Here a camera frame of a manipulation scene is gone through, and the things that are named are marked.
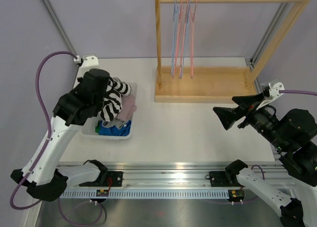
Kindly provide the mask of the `black white striped tank top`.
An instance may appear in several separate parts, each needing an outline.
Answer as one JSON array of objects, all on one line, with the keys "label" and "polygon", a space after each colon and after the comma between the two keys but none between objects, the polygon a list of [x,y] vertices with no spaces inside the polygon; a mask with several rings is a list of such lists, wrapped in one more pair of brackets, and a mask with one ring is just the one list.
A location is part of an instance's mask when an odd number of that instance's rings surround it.
[{"label": "black white striped tank top", "polygon": [[131,94],[131,86],[117,77],[110,77],[103,100],[100,117],[103,121],[111,122],[123,109],[122,98]]}]

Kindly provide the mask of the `mauve tank top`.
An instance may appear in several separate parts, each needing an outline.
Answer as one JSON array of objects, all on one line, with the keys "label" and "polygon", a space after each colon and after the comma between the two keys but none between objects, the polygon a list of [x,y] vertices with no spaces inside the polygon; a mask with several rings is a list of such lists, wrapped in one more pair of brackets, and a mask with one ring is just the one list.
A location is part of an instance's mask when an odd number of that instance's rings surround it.
[{"label": "mauve tank top", "polygon": [[121,121],[128,121],[136,110],[137,106],[135,105],[135,97],[132,94],[124,96],[122,98],[122,110],[117,115],[117,119]]}]

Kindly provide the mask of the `grey tank top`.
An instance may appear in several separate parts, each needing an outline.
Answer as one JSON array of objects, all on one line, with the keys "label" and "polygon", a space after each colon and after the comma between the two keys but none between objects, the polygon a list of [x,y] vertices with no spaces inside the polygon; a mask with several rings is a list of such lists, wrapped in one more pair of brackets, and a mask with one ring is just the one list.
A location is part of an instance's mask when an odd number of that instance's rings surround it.
[{"label": "grey tank top", "polygon": [[119,119],[114,119],[112,121],[102,121],[102,126],[104,128],[112,128],[112,127],[116,127],[117,129],[121,129],[125,126],[125,124],[127,123],[127,121],[122,121]]}]

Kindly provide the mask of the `blue tank top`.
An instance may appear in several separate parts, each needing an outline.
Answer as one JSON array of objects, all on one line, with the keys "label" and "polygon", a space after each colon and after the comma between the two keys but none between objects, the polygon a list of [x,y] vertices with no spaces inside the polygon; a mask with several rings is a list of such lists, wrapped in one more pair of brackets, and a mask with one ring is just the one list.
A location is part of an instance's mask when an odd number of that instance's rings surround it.
[{"label": "blue tank top", "polygon": [[130,134],[132,121],[128,120],[123,128],[120,130],[116,127],[112,128],[104,128],[101,125],[100,132],[98,135],[100,136],[128,136]]}]

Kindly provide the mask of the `green tank top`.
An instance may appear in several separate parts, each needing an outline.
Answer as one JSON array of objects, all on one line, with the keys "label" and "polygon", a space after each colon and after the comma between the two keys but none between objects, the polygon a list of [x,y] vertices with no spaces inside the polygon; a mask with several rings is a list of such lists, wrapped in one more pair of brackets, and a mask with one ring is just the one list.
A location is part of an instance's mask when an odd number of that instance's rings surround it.
[{"label": "green tank top", "polygon": [[101,123],[102,123],[101,121],[98,121],[98,123],[97,123],[97,125],[95,127],[95,133],[97,133],[97,134],[99,134],[99,132],[100,132]]}]

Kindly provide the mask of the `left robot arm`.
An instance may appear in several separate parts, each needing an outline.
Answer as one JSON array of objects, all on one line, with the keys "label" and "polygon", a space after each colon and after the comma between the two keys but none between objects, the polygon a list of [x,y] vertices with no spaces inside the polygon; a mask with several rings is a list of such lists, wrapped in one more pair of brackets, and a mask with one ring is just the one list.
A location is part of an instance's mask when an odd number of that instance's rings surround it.
[{"label": "left robot arm", "polygon": [[33,198],[51,202],[67,188],[106,183],[107,167],[97,160],[67,169],[57,165],[72,138],[101,111],[109,79],[110,74],[101,69],[91,69],[80,77],[78,85],[59,98],[48,134],[32,159],[24,168],[12,171],[10,177]]}]

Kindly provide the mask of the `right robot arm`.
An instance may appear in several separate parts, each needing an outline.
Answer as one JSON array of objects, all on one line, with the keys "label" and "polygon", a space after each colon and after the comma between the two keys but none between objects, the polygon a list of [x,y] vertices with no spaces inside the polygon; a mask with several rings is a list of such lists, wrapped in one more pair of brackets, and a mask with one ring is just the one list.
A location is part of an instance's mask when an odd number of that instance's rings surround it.
[{"label": "right robot arm", "polygon": [[281,94],[263,92],[250,96],[234,96],[235,108],[214,107],[213,111],[228,130],[242,119],[238,128],[250,125],[280,154],[279,161],[294,180],[299,198],[280,192],[263,179],[256,177],[252,168],[241,160],[225,167],[225,181],[250,189],[269,205],[285,227],[315,227],[317,225],[317,146],[312,139],[317,135],[317,124],[308,110],[292,109],[278,120],[267,108]]}]

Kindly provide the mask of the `white plastic basket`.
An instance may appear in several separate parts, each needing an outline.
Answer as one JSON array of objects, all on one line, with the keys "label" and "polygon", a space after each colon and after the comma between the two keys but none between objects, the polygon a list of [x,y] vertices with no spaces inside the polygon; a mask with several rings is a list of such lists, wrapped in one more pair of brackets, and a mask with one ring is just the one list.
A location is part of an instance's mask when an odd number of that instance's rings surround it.
[{"label": "white plastic basket", "polygon": [[137,84],[117,77],[109,80],[101,111],[90,118],[81,133],[90,138],[128,139],[132,136],[136,106]]}]

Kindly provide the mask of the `wooden clothes rack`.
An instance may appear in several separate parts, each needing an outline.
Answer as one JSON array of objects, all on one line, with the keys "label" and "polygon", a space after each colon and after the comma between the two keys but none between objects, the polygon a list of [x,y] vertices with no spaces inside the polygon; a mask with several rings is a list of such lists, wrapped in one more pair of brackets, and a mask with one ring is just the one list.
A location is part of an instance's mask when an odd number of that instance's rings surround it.
[{"label": "wooden clothes rack", "polygon": [[[183,15],[188,20],[190,3],[195,0],[183,0]],[[256,63],[254,69],[249,66],[194,66],[194,77],[190,77],[190,65],[185,66],[185,36],[180,36],[179,58],[175,68],[175,77],[171,76],[171,65],[161,63],[161,13],[160,6],[174,3],[174,0],[155,0],[157,72],[155,102],[165,103],[231,103],[233,96],[255,95],[256,79],[277,50],[287,33],[293,27],[310,0],[198,0],[199,3],[292,3],[293,7],[278,28]]]}]

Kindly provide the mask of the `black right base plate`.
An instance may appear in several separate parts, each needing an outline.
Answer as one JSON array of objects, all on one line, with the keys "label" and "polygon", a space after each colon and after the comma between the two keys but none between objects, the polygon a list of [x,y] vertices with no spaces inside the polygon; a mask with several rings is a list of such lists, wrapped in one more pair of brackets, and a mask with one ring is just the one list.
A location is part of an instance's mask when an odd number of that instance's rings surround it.
[{"label": "black right base plate", "polygon": [[241,187],[237,179],[225,171],[210,171],[209,180],[212,187]]}]

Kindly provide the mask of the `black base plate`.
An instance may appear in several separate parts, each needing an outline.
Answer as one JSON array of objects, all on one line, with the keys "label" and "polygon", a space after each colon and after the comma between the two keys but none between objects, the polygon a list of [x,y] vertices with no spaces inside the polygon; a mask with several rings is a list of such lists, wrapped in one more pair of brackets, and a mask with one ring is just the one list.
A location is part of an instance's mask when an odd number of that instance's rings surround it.
[{"label": "black base plate", "polygon": [[106,179],[103,182],[84,182],[79,184],[81,187],[121,187],[123,181],[123,172],[122,171],[108,171]]},{"label": "black base plate", "polygon": [[212,187],[241,187],[237,179],[225,171],[210,171],[209,180]]}]

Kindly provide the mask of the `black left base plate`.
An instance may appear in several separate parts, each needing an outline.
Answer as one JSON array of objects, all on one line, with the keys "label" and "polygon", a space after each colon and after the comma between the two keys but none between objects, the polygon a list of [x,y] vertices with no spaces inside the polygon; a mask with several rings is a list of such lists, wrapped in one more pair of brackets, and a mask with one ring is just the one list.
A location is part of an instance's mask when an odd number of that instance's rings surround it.
[{"label": "black left base plate", "polygon": [[103,182],[84,182],[79,184],[81,187],[121,187],[123,181],[123,172],[122,171],[108,171],[106,179]]}]

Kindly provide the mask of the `aluminium mounting rail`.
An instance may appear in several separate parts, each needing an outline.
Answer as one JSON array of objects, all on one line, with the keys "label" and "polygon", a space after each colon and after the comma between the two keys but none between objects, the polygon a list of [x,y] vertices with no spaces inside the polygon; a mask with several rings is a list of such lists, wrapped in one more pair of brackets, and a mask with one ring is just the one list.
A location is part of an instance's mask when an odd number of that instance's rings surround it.
[{"label": "aluminium mounting rail", "polygon": [[[260,165],[266,182],[276,188],[291,189],[295,183],[282,167],[280,155],[272,149],[273,161],[246,161],[250,167]],[[223,171],[229,161],[220,162],[103,162],[110,171],[123,172],[123,187],[130,188],[203,188],[210,186],[205,176]]]}]

